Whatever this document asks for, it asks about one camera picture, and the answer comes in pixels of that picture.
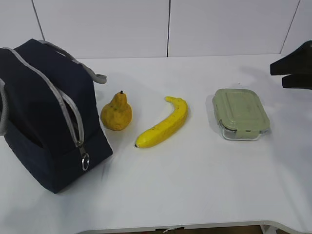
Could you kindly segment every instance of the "banana tip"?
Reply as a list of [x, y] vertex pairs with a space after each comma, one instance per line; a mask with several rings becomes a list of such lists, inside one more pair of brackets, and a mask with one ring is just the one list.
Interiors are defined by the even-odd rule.
[[168, 102], [171, 102], [175, 99], [175, 97], [171, 97], [171, 96], [167, 96], [165, 97], [165, 100], [168, 101]]

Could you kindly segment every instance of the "pear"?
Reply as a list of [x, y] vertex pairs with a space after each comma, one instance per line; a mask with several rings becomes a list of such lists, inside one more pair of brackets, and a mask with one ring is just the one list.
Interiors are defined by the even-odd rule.
[[115, 94], [112, 101], [103, 107], [101, 120], [106, 128], [114, 131], [120, 131], [129, 125], [132, 109], [123, 91]]

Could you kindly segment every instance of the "glass food container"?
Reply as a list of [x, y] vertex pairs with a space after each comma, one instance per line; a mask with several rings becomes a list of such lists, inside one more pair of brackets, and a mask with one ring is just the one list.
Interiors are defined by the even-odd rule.
[[257, 94], [248, 89], [219, 89], [213, 98], [214, 115], [227, 140], [257, 140], [270, 120]]

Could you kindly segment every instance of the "black object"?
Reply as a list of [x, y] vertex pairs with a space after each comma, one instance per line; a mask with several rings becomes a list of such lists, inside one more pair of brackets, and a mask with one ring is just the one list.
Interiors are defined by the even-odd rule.
[[92, 80], [101, 75], [34, 39], [0, 49], [0, 61], [9, 107], [5, 140], [43, 187], [57, 193], [113, 153]]
[[283, 88], [312, 89], [312, 40], [270, 65], [271, 75], [283, 77]]

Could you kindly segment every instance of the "gray zipper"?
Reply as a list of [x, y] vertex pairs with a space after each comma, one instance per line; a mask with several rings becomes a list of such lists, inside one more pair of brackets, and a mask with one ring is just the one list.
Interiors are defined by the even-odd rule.
[[[76, 106], [76, 104], [74, 103], [74, 101], [67, 95], [65, 94], [62, 90], [58, 89], [57, 87], [55, 87], [52, 82], [49, 80], [49, 78], [42, 73], [40, 70], [36, 69], [35, 67], [31, 66], [29, 63], [27, 63], [20, 55], [18, 52], [16, 52], [15, 50], [8, 48], [8, 47], [4, 47], [4, 49], [7, 49], [9, 51], [11, 51], [15, 57], [26, 67], [28, 67], [29, 69], [31, 69], [32, 71], [36, 72], [48, 85], [48, 87], [51, 89], [52, 93], [54, 94], [54, 96], [56, 97], [56, 99], [58, 100], [58, 103], [61, 107], [61, 110], [63, 112], [64, 118], [66, 120], [69, 132], [72, 136], [73, 142], [75, 144], [76, 147], [79, 148], [80, 154], [82, 157], [85, 157], [86, 155], [89, 157], [89, 155], [86, 153], [83, 144], [84, 144], [84, 128], [83, 128], [83, 123], [82, 123], [82, 118], [81, 118], [81, 114]], [[68, 110], [65, 106], [64, 101], [68, 104], [68, 106], [72, 109], [76, 121], [77, 121], [77, 126], [78, 126], [78, 134], [79, 134], [79, 139], [77, 139], [76, 137], [76, 133], [75, 133], [75, 129], [74, 129], [74, 125], [72, 120], [70, 119]]]

